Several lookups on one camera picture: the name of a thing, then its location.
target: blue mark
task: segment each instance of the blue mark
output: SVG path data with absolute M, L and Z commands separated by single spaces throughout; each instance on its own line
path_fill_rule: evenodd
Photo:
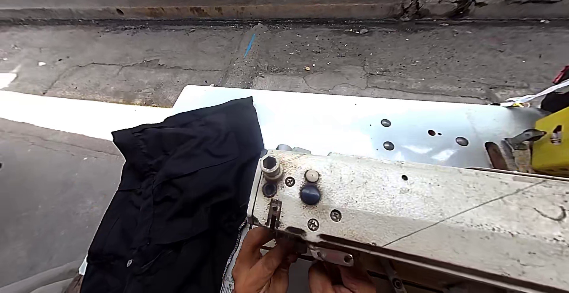
M 249 50 L 251 50 L 251 45 L 252 45 L 253 40 L 255 40 L 255 36 L 256 36 L 256 34 L 253 33 L 252 37 L 251 37 L 251 41 L 249 41 L 249 45 L 247 45 L 247 49 L 245 50 L 245 55 L 243 57 L 246 57 L 247 54 L 249 54 Z

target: metal lever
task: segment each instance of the metal lever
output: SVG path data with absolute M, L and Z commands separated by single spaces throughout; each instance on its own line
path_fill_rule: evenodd
M 312 254 L 312 256 L 317 260 L 323 260 L 343 266 L 354 265 L 354 257 L 349 253 L 325 249 L 323 247 L 317 247 L 311 244 L 309 244 L 309 251 L 310 254 Z

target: white strip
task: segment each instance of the white strip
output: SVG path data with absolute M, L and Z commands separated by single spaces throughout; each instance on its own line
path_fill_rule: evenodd
M 541 91 L 541 92 L 539 92 L 539 93 L 537 93 L 537 94 L 534 94 L 534 95 L 524 95 L 524 96 L 522 96 L 522 97 L 509 98 L 509 99 L 506 100 L 507 102 L 502 102 L 502 103 L 500 103 L 500 106 L 508 107 L 508 106 L 513 106 L 513 105 L 516 104 L 516 103 L 529 102 L 529 101 L 531 101 L 531 100 L 533 100 L 533 99 L 535 99 L 535 98 L 541 97 L 541 96 L 543 96 L 543 95 L 546 95 L 546 94 L 548 94 L 548 93 L 551 93 L 551 92 L 553 92 L 553 91 L 556 91 L 556 90 L 561 89 L 562 87 L 565 87 L 565 86 L 568 86 L 568 85 L 569 85 L 569 81 L 563 81 L 563 82 L 561 82 L 561 83 L 559 83 L 559 84 L 550 86 L 550 87 L 546 88 L 545 90 L 543 90 L 543 91 Z
M 171 108 L 0 91 L 0 118 L 97 139 L 112 140 L 112 131 L 159 123 L 170 115 Z

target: screw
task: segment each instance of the screw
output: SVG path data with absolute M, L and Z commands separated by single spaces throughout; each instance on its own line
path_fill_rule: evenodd
M 399 279 L 393 279 L 393 287 L 396 289 L 401 289 L 403 287 L 403 283 Z
M 294 177 L 289 176 L 285 179 L 284 184 L 288 187 L 292 187 L 294 185 L 295 181 L 294 181 Z
M 330 212 L 330 218 L 334 222 L 340 222 L 340 220 L 342 219 L 342 213 L 340 213 L 340 211 L 338 210 L 332 210 Z
M 310 231 L 316 231 L 320 225 L 318 224 L 318 220 L 316 218 L 311 218 L 309 220 L 308 226 Z

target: blue knob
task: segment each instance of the blue knob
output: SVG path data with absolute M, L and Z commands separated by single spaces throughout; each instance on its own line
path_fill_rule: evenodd
M 320 201 L 320 191 L 315 185 L 305 185 L 301 189 L 301 200 L 305 204 L 314 205 Z

